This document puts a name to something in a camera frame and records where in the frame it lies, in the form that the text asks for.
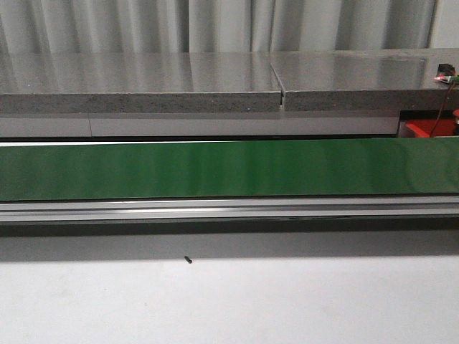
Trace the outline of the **white curtain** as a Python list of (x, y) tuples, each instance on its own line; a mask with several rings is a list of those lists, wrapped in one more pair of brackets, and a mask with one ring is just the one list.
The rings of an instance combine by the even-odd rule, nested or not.
[(3, 1), (1, 51), (274, 52), (458, 45), (456, 1)]

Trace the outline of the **small green circuit board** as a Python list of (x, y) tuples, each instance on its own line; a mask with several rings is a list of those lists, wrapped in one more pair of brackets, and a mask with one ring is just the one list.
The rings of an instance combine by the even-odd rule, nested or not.
[(445, 84), (458, 84), (458, 73), (452, 64), (442, 63), (437, 66), (435, 80)]

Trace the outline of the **grey stone counter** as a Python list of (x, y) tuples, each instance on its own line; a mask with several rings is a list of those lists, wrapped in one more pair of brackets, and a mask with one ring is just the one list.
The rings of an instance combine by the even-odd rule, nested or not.
[(458, 51), (1, 56), (2, 140), (394, 137), (456, 108)]

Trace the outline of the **green conveyor belt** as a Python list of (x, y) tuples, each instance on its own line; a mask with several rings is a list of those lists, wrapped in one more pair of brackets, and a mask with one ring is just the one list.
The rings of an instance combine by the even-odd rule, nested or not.
[(2, 201), (457, 192), (456, 137), (1, 148)]

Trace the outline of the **red plastic tray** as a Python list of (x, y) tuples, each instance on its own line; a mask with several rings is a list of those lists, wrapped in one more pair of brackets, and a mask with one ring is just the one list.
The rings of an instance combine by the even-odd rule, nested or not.
[(416, 138), (454, 136), (453, 131), (456, 128), (453, 119), (440, 120), (436, 127), (435, 120), (408, 120), (405, 126)]

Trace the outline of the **aluminium conveyor frame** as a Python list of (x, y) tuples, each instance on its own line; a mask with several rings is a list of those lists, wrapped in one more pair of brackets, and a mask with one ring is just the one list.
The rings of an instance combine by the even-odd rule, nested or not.
[(458, 228), (456, 195), (24, 201), (3, 237), (239, 234)]

